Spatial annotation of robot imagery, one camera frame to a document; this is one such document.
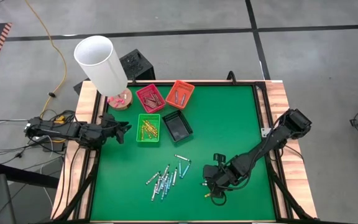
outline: metal bracket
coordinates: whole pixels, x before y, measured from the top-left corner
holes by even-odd
[[[260,133],[262,135],[263,138],[266,138],[267,135],[269,134],[271,128],[261,128],[260,129]]]

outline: gray floor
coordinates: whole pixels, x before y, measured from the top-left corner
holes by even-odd
[[[243,0],[30,2],[53,35],[250,27]],[[252,0],[252,5],[258,27],[358,24],[358,1]],[[13,22],[11,37],[45,35],[23,0],[1,3],[0,22]],[[358,30],[261,33],[260,38],[271,78],[284,81],[291,107],[313,122],[300,144],[318,216],[358,223],[358,133],[349,125],[358,112]],[[225,78],[229,70],[238,79],[262,79],[251,33],[111,40],[119,56],[139,49],[158,79]],[[79,41],[55,41],[68,63],[67,82],[50,105],[56,111],[75,109],[72,86],[86,78],[73,58]],[[0,119],[37,116],[62,75],[62,62],[48,41],[6,42],[0,54]],[[0,149],[25,144],[22,128],[0,125]],[[8,165],[25,168],[49,156],[33,149]],[[0,162],[9,158],[1,156]],[[59,168],[56,162],[45,173]],[[19,187],[12,184],[12,192]],[[18,223],[37,222],[50,212],[37,187],[26,187],[14,203]]]

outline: wooden table frame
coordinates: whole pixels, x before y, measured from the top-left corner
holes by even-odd
[[[164,83],[173,83],[175,80],[142,80],[142,81],[128,81],[129,86],[134,85],[148,85],[149,83],[158,83],[163,85]],[[260,115],[261,127],[271,127],[273,122],[289,108],[287,96],[285,94],[282,81],[261,81],[261,80],[184,80],[185,82],[200,84],[205,83],[209,85],[241,85],[244,83],[255,83],[254,95],[258,97],[259,104],[257,105],[258,114]],[[99,115],[106,111],[106,98],[101,96],[96,87],[90,82],[83,82],[83,86],[78,100],[76,117],[79,121],[86,121],[92,123],[99,123]],[[289,140],[288,144],[300,152],[298,141]],[[67,166],[61,173],[61,179],[57,189],[55,203],[53,205],[52,214],[57,209],[57,217],[66,206],[67,199],[70,201],[74,194],[79,189],[80,184],[84,181],[86,176],[95,161],[95,157],[98,158],[96,152],[85,151],[80,149],[76,157],[73,158],[75,151],[78,148],[78,144],[74,141],[68,143],[65,162]],[[270,156],[274,157],[277,161],[271,161],[276,172],[280,178],[287,185],[287,189],[291,192],[296,201],[303,207],[303,209],[312,217],[316,217],[316,210],[314,208],[313,199],[309,188],[308,179],[306,176],[305,167],[301,158],[291,151],[284,150],[282,158],[278,158],[278,152],[271,152]],[[71,171],[71,185],[68,187],[68,180],[70,175],[70,164],[72,159],[73,167]],[[63,183],[63,172],[65,172],[65,181]],[[84,193],[80,204],[76,207],[71,214],[70,219],[89,218],[91,213],[90,198],[93,199],[95,182],[88,187]],[[281,191],[277,186],[270,182],[270,188],[272,190],[272,199],[275,207],[276,218],[291,218],[292,210],[288,209],[289,206],[284,200]],[[62,196],[60,206],[58,206],[60,197]]]

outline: white paper tube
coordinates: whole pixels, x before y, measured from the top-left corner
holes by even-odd
[[[116,96],[127,87],[128,79],[108,38],[96,35],[83,39],[75,47],[74,58],[100,94]]]

